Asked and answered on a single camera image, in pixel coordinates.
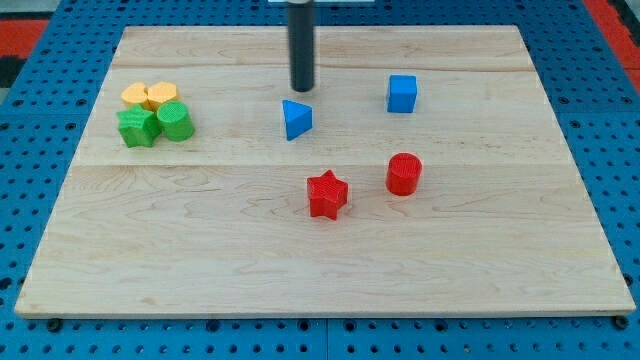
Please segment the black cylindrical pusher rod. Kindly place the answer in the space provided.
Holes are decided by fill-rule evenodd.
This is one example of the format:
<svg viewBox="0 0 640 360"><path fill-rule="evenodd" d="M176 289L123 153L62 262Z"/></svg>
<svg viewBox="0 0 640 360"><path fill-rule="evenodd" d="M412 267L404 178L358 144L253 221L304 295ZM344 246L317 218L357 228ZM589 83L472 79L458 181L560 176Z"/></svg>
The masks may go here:
<svg viewBox="0 0 640 360"><path fill-rule="evenodd" d="M315 3L313 0L286 2L290 85L296 92L315 85Z"/></svg>

